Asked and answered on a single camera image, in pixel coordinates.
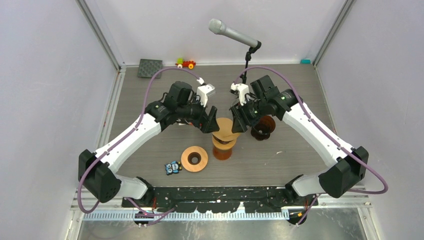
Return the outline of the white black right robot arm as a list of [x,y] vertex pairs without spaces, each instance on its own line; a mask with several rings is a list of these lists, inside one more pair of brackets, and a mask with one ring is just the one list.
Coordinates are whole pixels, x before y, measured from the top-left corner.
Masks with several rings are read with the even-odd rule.
[[265,116],[277,117],[298,132],[315,149],[328,167],[313,175],[300,175],[286,184],[285,198],[299,205],[307,195],[326,193],[339,198],[360,182],[366,172],[369,152],[341,140],[297,99],[292,89],[280,91],[268,75],[250,85],[232,83],[230,92],[238,96],[230,110],[233,133],[244,133]]

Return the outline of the orange glass carafe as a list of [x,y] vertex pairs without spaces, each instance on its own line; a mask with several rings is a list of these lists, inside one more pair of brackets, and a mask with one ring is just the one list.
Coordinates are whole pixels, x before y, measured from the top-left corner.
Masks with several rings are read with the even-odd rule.
[[217,147],[213,147],[212,153],[217,160],[224,161],[231,157],[233,150],[231,148],[222,150]]

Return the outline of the brown plastic dripper with handle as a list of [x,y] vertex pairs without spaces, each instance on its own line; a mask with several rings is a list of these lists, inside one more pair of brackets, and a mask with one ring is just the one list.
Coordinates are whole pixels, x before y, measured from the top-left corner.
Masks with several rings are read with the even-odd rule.
[[250,130],[250,134],[257,141],[267,140],[275,130],[276,123],[271,116],[262,117],[259,122]]

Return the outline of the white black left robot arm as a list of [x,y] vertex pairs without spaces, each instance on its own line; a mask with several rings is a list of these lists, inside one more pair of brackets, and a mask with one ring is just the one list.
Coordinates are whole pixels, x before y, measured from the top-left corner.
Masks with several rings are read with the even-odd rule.
[[141,207],[148,207],[154,199],[148,183],[139,177],[119,176],[118,170],[143,144],[175,123],[190,123],[205,134],[217,132],[217,108],[212,106],[206,112],[208,98],[214,93],[210,83],[194,91],[190,84],[176,81],[119,136],[93,152],[85,149],[80,153],[78,180],[100,203],[130,197]]

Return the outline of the brown paper coffee filter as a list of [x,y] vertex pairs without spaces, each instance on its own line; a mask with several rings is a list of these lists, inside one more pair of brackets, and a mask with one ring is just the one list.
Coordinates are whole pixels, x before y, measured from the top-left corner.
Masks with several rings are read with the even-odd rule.
[[212,133],[216,138],[223,141],[231,141],[241,135],[241,133],[232,133],[233,121],[230,118],[219,117],[216,120],[219,125],[219,131]]

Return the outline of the blue plastic dripper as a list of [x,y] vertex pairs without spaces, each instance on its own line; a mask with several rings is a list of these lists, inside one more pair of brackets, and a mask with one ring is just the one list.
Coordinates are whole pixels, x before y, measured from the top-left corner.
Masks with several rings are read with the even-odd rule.
[[213,136],[213,139],[214,139],[215,141],[217,141],[218,143],[222,144],[222,145],[227,145],[227,144],[229,144],[229,143],[233,142],[233,140],[225,141],[225,140],[221,140],[221,139],[219,139],[219,138],[217,138],[217,137],[215,137],[215,136]]

